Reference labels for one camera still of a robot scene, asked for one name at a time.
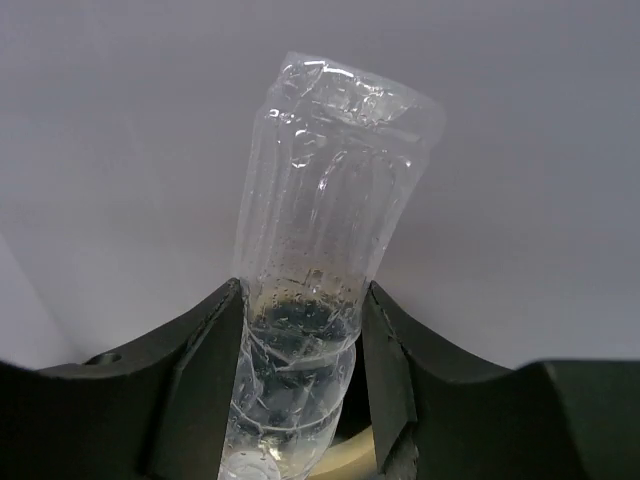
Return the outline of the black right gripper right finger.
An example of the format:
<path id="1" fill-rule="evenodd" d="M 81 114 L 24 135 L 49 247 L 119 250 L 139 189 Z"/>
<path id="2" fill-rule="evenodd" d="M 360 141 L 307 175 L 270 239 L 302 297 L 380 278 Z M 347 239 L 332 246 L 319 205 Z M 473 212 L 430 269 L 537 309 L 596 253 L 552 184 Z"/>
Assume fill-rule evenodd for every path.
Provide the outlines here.
<path id="1" fill-rule="evenodd" d="M 388 479 L 635 479 L 639 364 L 510 370 L 446 340 L 379 285 L 362 307 L 378 469 Z"/>

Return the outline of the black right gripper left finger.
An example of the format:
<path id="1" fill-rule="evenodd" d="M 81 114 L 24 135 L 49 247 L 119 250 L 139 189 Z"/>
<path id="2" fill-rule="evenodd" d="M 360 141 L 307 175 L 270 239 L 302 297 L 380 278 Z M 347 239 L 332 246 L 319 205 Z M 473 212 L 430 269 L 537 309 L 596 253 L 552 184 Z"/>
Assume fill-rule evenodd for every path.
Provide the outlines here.
<path id="1" fill-rule="evenodd" d="M 83 364 L 1 366 L 5 479 L 214 479 L 239 353 L 229 280 L 178 318 Z"/>

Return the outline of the clear unlabelled plastic bottle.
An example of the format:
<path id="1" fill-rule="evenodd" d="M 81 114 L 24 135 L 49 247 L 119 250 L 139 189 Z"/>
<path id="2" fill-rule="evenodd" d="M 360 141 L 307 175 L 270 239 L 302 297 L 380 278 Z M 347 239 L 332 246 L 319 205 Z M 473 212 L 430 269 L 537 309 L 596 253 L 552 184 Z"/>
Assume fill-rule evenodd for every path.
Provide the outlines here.
<path id="1" fill-rule="evenodd" d="M 243 332 L 223 479 L 305 479 L 356 366 L 366 290 L 445 127 L 388 78 L 297 52 L 254 122 L 232 274 Z"/>

